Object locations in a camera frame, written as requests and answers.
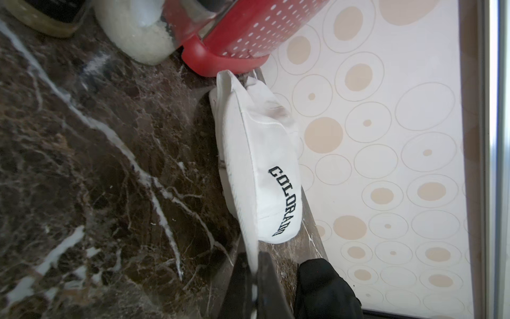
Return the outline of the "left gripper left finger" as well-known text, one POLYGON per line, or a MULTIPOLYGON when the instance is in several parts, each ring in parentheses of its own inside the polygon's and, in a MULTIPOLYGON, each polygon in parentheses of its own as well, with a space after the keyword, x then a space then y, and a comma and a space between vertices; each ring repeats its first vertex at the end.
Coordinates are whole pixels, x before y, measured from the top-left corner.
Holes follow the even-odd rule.
POLYGON ((247 319, 252 316, 252 273, 243 239, 239 239, 236 252, 235 265, 217 318, 247 319))

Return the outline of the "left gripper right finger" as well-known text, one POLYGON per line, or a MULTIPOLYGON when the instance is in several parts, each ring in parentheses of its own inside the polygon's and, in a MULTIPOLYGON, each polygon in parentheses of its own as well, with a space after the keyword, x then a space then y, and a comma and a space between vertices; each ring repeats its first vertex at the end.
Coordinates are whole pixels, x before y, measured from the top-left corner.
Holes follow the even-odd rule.
POLYGON ((280 279, 267 252, 259 252, 257 272, 256 317, 258 319, 292 319, 280 279))

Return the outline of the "black cap with white label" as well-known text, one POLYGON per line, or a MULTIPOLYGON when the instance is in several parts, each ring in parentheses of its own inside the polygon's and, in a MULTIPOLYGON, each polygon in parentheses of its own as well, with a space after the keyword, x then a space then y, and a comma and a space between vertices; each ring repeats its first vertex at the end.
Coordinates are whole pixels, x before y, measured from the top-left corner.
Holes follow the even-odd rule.
POLYGON ((329 261, 310 259, 297 270, 294 317, 362 318, 361 302, 329 261))

